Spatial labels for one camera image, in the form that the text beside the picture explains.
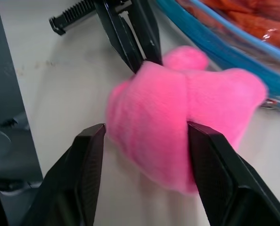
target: black plastic part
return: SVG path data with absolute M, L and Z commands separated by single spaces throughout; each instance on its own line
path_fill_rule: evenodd
M 130 21 L 146 56 L 146 60 L 162 65 L 159 29 L 147 0 L 131 0 Z
M 58 17 L 49 19 L 50 25 L 54 32 L 59 35 L 66 33 L 66 28 L 73 26 L 73 24 L 92 13 L 95 10 L 92 0 L 82 0 L 67 9 Z
M 96 12 L 107 33 L 111 45 L 129 68 L 136 73 L 143 63 L 143 57 L 135 37 L 126 21 L 110 6 L 108 0 L 94 0 Z
M 223 134 L 188 122 L 195 181 L 211 226 L 280 226 L 280 203 Z
M 105 132 L 99 124 L 75 138 L 47 173 L 22 226 L 93 225 Z

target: gray machine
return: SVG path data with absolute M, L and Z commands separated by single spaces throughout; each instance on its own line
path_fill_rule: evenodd
M 0 199 L 9 225 L 19 225 L 20 217 L 33 201 L 32 189 L 26 189 L 26 185 L 41 181 L 42 173 L 0 17 Z

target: pink fabric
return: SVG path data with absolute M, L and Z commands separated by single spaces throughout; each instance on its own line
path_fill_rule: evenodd
M 117 86 L 107 107 L 107 134 L 125 156 L 160 185 L 197 190 L 189 161 L 187 121 L 223 133 L 235 150 L 266 88 L 253 74 L 230 69 L 207 72 L 207 56 L 179 47 L 164 66 L 145 62 Z

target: metal part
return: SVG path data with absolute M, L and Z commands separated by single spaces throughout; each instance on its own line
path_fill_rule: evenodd
M 280 96 L 268 98 L 262 105 L 268 109 L 275 109 L 280 111 Z
M 131 0 L 128 0 L 128 1 L 121 1 L 121 3 L 115 7 L 115 10 L 116 10 L 116 13 L 122 13 L 124 12 L 128 7 L 130 7 L 132 5 L 132 1 Z

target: white table surface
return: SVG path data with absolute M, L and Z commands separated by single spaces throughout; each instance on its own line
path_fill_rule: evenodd
M 112 49 L 97 16 L 60 37 L 48 22 L 74 0 L 0 0 L 43 175 L 84 128 L 105 122 L 110 90 L 132 76 Z M 189 41 L 155 9 L 162 52 Z M 280 201 L 280 113 L 259 109 L 239 151 Z M 199 196 L 150 182 L 108 140 L 96 213 L 97 226 L 207 226 Z

